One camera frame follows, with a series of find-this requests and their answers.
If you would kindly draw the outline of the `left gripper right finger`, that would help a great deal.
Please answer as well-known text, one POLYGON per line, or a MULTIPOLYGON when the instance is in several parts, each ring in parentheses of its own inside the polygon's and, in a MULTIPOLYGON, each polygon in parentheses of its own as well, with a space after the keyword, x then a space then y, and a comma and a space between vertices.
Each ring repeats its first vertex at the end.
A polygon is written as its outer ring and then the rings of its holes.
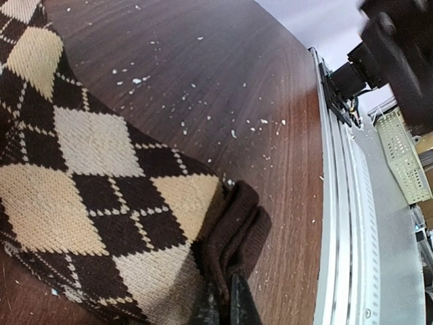
POLYGON ((231 325, 262 325, 248 281, 238 274, 231 279, 231 325))

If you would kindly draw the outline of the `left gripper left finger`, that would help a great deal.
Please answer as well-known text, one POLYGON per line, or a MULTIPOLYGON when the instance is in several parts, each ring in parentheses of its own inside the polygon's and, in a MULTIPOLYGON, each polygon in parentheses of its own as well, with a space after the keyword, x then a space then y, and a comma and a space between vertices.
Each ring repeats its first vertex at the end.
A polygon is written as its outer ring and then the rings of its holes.
POLYGON ((207 282, 195 299, 191 314, 193 325, 220 325, 221 295, 214 282, 207 282))

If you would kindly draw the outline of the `brown argyle sock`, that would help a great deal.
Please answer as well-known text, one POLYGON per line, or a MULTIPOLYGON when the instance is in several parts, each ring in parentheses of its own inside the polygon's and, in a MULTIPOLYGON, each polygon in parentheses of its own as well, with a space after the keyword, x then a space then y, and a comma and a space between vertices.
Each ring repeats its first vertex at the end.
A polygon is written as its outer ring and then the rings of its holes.
POLYGON ((1 243, 108 324, 230 324, 271 228, 256 191, 147 136, 75 77, 42 1, 1 2, 1 243))

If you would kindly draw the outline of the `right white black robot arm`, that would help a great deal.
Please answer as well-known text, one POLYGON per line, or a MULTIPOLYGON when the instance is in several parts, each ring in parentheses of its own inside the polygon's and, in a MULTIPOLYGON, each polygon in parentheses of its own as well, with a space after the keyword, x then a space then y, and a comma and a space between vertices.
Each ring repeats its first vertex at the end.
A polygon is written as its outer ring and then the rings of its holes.
POLYGON ((432 132, 432 2, 362 1, 367 16, 352 62, 388 84, 415 135, 432 132))

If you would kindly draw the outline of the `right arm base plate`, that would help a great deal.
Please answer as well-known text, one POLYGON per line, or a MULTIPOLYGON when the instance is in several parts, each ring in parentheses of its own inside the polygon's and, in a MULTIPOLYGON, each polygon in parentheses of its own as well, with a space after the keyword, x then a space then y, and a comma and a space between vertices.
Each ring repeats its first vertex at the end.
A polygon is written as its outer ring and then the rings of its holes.
POLYGON ((322 62, 319 64, 319 72, 327 109, 332 111, 342 124, 360 129, 363 122, 357 95, 364 90, 366 83, 355 65, 347 62, 332 72, 322 62))

